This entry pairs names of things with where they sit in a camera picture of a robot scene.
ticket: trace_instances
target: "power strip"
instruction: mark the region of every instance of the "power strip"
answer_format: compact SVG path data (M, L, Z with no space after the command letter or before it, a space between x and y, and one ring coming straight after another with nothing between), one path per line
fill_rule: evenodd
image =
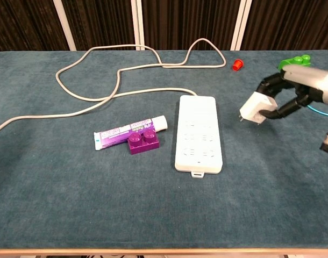
M216 100L213 97L180 98L175 168L194 178L217 174L223 166Z

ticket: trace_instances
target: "white cable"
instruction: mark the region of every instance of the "white cable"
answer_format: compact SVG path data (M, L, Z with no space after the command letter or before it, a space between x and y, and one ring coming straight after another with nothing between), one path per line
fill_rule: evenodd
M222 64L216 64L216 65L210 65L210 66L185 66L184 64L188 61L189 59L189 55L191 52L191 49L199 42L199 41L206 41L207 43L209 43L214 49L215 51L220 55L220 57L223 60ZM127 67L127 68L122 68L117 70L116 76L116 85L114 90L112 91L112 93L109 96L103 97L103 98L85 98L82 96L79 96L77 94L74 94L73 92L71 92L70 90L68 90L63 83L61 82L59 75L76 66L77 64L79 64L81 61L84 60L84 58L93 50L96 49L108 49L108 48L116 48L116 47L144 47L146 49L151 50L154 55L156 56L158 63L151 63L151 64L144 64L144 65L140 65L140 66L134 66L134 67ZM73 116L78 116L80 114L89 112L95 108L98 108L99 106L104 105L106 102L108 102L110 99L112 98L117 98L117 97L121 97L121 96L126 96L126 95L131 95L131 94L139 94L139 93L145 93L145 92L153 92L153 91L183 91L183 92L187 92L189 94L192 95L197 95L195 92L188 90L188 89L183 89L183 88L157 88L157 89L148 89L148 90L137 90L137 91L131 91L131 92L125 92L125 93L120 93L120 94L116 94L118 88L119 88L119 84L120 84L120 73L122 71L129 71L129 70L135 70L135 69L140 69L140 68L149 68L149 67L163 67L163 68L167 68L167 69L172 69L172 68L221 68L224 67L226 65L226 60L225 57L223 56L223 54L220 52L220 50L212 43L210 42L208 39L198 39L196 40L193 44L191 44L191 46L189 47L186 57L185 59L181 62L181 63L162 63L158 53L147 46L144 45L136 45L136 44L127 44L127 45L114 45L114 46L101 46L101 47L93 47L91 49L89 49L80 59L78 59L76 62L74 62L73 64L70 64L67 67L64 67L62 69L60 69L56 75L55 78L57 80L57 82L59 83L59 85L62 87L62 89L67 92L68 94L70 94L71 96L81 99L83 101L89 101L89 102L99 102L98 104L95 104L91 107L88 107L86 109L83 109L81 111L77 111L74 113L68 113L68 114L46 114L46 115L35 115L35 116L19 116L19 117L13 117L7 121L5 121L4 123L2 123L0 125L0 130L3 129L6 125L10 124L13 121L16 120L21 120L21 119L42 119L42 118L63 118L63 117L73 117Z

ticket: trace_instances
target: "toothpaste cap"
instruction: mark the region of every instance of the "toothpaste cap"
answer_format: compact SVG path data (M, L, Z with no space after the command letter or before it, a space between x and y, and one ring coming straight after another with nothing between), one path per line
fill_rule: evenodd
M155 128L156 132L165 130L168 128L168 124L166 122L165 116L160 116L160 117L154 117L151 119L153 126Z

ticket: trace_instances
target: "green toy block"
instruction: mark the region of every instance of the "green toy block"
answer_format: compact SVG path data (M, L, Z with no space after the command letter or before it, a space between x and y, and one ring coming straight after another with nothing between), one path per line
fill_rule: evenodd
M301 66L310 66L311 57L309 55L296 56L295 58L282 60L279 64L278 69L281 70L285 65L301 65Z

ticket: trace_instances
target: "purple lego block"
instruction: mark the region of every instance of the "purple lego block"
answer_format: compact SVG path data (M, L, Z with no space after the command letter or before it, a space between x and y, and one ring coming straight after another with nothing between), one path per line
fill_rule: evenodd
M146 129L143 135L140 133L132 133L128 137L128 145L133 155L149 151L150 149L159 148L159 140L154 130Z

